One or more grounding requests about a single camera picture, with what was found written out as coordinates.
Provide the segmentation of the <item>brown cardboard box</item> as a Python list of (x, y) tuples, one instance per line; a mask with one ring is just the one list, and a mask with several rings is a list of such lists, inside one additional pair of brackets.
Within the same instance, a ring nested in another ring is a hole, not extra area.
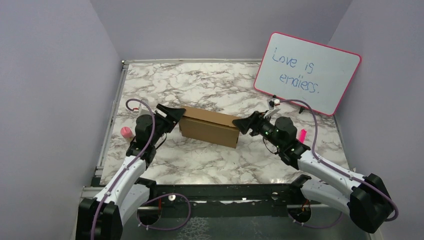
[(240, 130), (233, 124), (239, 117), (201, 108), (183, 106), (185, 113), (179, 121), (181, 135), (229, 148), (236, 148)]

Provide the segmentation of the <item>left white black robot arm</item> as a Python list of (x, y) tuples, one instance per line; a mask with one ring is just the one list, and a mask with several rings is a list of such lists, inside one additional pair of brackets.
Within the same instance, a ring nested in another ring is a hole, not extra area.
[(162, 104), (157, 110), (137, 117), (135, 134), (122, 165), (110, 182), (93, 198), (84, 198), (78, 206), (75, 239), (119, 240), (123, 227), (137, 208), (152, 205), (157, 191), (145, 183), (137, 183), (152, 163), (156, 144), (171, 133), (186, 109)]

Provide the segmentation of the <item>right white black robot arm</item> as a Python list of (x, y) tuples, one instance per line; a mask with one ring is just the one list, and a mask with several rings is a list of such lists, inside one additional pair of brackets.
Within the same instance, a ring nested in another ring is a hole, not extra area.
[(289, 117), (281, 116), (275, 123), (270, 118), (269, 111), (255, 111), (232, 123), (243, 135), (261, 135), (276, 147), (275, 154), (286, 165), (305, 172), (290, 184), (288, 196), (292, 202), (320, 202), (348, 215), (357, 227), (372, 234), (384, 222), (399, 216), (399, 209), (379, 176), (364, 176), (326, 161), (297, 139), (297, 128)]

